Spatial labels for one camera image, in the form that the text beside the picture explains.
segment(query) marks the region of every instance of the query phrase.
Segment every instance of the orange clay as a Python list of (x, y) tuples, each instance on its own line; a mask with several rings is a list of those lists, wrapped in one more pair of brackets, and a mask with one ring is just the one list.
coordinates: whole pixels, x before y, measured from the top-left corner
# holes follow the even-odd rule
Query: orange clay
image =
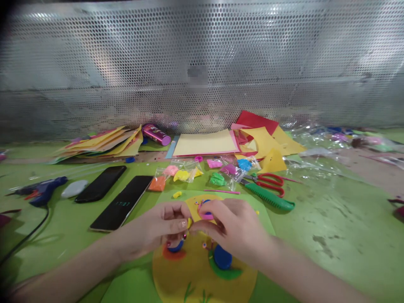
[(167, 246), (163, 247), (163, 257), (166, 260), (170, 261), (178, 261), (183, 259), (186, 256), (186, 252), (184, 250), (180, 250), (178, 252), (170, 252)]
[(154, 177), (149, 189), (153, 191), (163, 191), (165, 188), (165, 176), (160, 176), (160, 177)]

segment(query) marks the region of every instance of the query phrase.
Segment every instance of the perforated metal sheet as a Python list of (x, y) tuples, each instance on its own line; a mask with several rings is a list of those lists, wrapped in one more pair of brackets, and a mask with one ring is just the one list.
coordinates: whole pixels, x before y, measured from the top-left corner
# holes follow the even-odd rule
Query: perforated metal sheet
[(284, 127), (404, 124), (403, 1), (24, 5), (0, 60), (0, 141), (211, 132), (243, 109)]

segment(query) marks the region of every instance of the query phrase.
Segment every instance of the hand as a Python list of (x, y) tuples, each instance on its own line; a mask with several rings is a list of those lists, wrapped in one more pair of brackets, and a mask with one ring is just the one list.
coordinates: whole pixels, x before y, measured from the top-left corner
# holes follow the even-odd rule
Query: hand
[(202, 231), (239, 260), (254, 268), (260, 266), (269, 253), (270, 237), (250, 204), (239, 199), (211, 200), (199, 212), (211, 212), (217, 225), (200, 220), (190, 232)]
[(108, 245), (117, 250), (122, 262), (140, 258), (161, 244), (176, 247), (182, 240), (190, 217), (191, 212), (185, 202), (158, 204), (108, 235)]

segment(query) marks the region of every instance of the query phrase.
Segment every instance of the red scissors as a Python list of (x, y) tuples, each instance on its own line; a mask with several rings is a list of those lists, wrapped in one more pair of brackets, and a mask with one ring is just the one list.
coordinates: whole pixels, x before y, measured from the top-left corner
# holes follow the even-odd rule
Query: red scissors
[[(258, 177), (252, 177), (252, 176), (247, 175), (244, 178), (253, 180), (258, 186), (276, 190), (277, 192), (279, 192), (279, 195), (278, 195), (279, 198), (283, 198), (283, 196), (285, 195), (285, 190), (283, 190), (283, 188), (282, 188), (284, 181), (281, 177), (279, 177), (277, 175), (274, 175), (271, 173), (265, 173), (265, 174), (260, 174)], [(261, 182), (258, 180), (262, 180), (262, 181), (271, 183), (273, 185), (264, 183), (264, 182)]]

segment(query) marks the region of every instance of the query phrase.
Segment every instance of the smartphone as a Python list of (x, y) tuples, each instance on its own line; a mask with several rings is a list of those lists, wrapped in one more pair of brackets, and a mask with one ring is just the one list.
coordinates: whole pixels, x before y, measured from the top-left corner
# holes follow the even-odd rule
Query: smartphone
[(110, 232), (121, 227), (150, 185), (152, 179), (152, 176), (134, 177), (96, 218), (93, 224), (90, 225), (90, 229)]
[(77, 203), (101, 200), (126, 170), (126, 166), (112, 166), (104, 170), (74, 200)]

